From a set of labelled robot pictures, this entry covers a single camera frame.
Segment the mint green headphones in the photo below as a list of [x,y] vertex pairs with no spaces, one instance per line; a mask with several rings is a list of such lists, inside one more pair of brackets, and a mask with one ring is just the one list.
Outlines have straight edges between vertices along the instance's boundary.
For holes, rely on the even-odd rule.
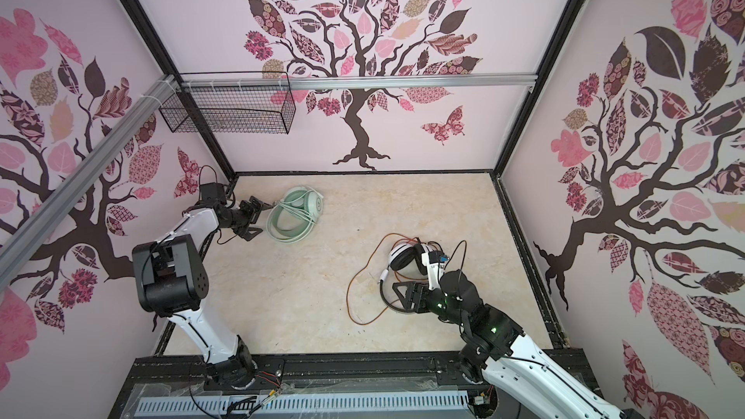
[[304,240],[316,227],[324,210],[324,196],[310,186],[287,190],[267,220],[269,236],[281,244]]

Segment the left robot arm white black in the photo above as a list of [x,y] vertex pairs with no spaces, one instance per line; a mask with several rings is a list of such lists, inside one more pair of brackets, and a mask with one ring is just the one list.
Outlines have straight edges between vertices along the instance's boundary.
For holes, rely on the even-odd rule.
[[210,282],[200,250],[223,229],[251,241],[262,233],[255,226],[262,211],[273,206],[255,197],[229,206],[225,186],[218,182],[199,191],[200,199],[182,213],[173,230],[133,248],[138,300],[145,312],[168,319],[190,337],[211,380],[244,389],[254,381],[256,366],[241,337],[206,303]]

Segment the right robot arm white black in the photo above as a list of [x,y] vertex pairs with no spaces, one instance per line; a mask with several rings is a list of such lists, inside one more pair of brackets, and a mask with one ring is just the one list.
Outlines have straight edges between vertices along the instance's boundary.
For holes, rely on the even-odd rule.
[[431,313],[455,325],[465,343],[460,371],[473,384],[482,382],[514,397],[539,418],[636,418],[583,385],[504,312],[483,302],[462,269],[449,269],[449,257],[439,244],[396,234],[388,264],[378,279],[386,279],[410,263],[422,277],[393,283],[396,301],[386,308],[401,314]]

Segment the left aluminium rail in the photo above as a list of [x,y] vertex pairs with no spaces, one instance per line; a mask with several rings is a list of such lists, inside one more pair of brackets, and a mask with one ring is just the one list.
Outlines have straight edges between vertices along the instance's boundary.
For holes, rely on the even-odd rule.
[[74,209],[77,201],[103,174],[126,143],[146,123],[149,117],[177,92],[172,75],[164,75],[141,96],[134,107],[116,124],[112,132],[78,164],[76,170],[50,194],[37,213],[15,232],[1,252],[1,287],[6,288],[23,266],[29,262],[44,241]]

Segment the aluminium rail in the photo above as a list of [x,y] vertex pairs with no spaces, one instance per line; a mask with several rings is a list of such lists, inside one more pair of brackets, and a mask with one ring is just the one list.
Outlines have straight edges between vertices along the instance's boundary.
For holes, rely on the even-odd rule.
[[134,107],[116,124],[112,132],[78,164],[76,170],[50,194],[37,213],[15,232],[1,252],[1,287],[6,288],[23,266],[29,262],[44,241],[74,209],[77,201],[103,174],[126,143],[146,123],[149,117],[177,92],[172,75],[164,75],[141,96]]
[[396,89],[410,87],[532,87],[537,82],[535,74],[466,74],[340,78],[242,78],[219,79],[208,74],[202,79],[186,79],[180,86],[184,90],[207,90],[218,88],[277,88],[284,90],[332,90],[332,89]]

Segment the rear aluminium rail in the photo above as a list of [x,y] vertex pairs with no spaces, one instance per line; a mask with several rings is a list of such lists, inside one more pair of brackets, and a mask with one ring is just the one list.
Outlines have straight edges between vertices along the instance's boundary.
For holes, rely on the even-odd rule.
[[219,79],[208,74],[202,79],[186,79],[180,86],[184,90],[207,90],[218,88],[277,88],[284,90],[332,90],[332,89],[396,89],[410,87],[532,87],[537,82],[535,74],[466,74],[340,78],[242,78]]

